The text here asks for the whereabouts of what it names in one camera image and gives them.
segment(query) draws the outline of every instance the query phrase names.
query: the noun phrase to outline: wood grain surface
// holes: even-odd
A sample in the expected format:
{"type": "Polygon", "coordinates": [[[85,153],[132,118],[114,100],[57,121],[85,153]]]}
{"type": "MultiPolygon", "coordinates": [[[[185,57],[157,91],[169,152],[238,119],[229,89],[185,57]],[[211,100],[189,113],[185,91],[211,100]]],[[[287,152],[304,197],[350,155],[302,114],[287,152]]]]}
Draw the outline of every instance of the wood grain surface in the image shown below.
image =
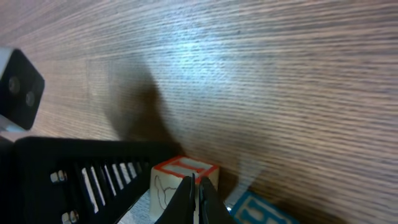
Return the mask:
{"type": "Polygon", "coordinates": [[[2,0],[0,45],[46,79],[40,135],[173,140],[228,205],[398,223],[397,1],[2,0]]]}

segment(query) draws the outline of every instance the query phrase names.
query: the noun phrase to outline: red and white box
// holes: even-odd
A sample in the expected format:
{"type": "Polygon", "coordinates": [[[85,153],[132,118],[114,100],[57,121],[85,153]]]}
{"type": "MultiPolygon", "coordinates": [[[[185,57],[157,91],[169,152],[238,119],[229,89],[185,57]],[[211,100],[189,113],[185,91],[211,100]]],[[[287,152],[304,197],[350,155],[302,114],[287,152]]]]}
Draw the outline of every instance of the red and white box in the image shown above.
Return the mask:
{"type": "MultiPolygon", "coordinates": [[[[195,174],[198,186],[202,177],[207,176],[215,189],[218,188],[220,168],[212,164],[197,161],[188,157],[177,156],[152,168],[150,173],[150,209],[149,216],[156,221],[166,209],[176,189],[185,176],[195,174]]],[[[195,191],[196,210],[194,223],[199,223],[198,190],[195,191]]]]}

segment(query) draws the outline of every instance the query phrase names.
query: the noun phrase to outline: blue box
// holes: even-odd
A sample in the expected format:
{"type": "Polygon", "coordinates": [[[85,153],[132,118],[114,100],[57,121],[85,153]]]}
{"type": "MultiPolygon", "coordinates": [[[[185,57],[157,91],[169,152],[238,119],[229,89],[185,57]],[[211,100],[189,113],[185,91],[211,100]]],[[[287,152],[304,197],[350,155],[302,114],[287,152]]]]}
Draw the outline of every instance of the blue box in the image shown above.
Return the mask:
{"type": "Polygon", "coordinates": [[[252,192],[243,194],[232,208],[231,215],[239,224],[299,224],[290,215],[252,192]]]}

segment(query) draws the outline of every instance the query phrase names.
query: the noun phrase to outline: white block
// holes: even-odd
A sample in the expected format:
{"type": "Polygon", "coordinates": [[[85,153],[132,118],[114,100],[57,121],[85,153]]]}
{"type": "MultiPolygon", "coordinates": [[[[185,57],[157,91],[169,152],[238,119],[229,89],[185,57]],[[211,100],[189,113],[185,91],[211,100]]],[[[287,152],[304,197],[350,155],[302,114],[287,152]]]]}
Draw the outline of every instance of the white block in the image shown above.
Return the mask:
{"type": "MultiPolygon", "coordinates": [[[[150,209],[149,216],[156,221],[166,209],[176,189],[185,176],[195,174],[198,186],[202,177],[207,176],[215,189],[218,188],[220,168],[191,158],[177,156],[152,168],[150,173],[150,209]]],[[[195,191],[196,210],[194,223],[199,223],[198,190],[195,191]]]]}

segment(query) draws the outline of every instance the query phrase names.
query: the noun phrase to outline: tabletop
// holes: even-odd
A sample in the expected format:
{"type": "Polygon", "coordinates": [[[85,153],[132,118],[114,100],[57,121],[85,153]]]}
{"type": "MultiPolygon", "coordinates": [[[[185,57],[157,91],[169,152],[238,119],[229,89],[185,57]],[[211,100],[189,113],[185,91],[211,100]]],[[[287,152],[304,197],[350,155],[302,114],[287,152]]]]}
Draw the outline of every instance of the tabletop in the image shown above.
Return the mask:
{"type": "Polygon", "coordinates": [[[252,190],[302,223],[383,224],[397,15],[394,1],[3,0],[0,45],[46,80],[39,135],[179,142],[222,167],[227,205],[252,190]]]}

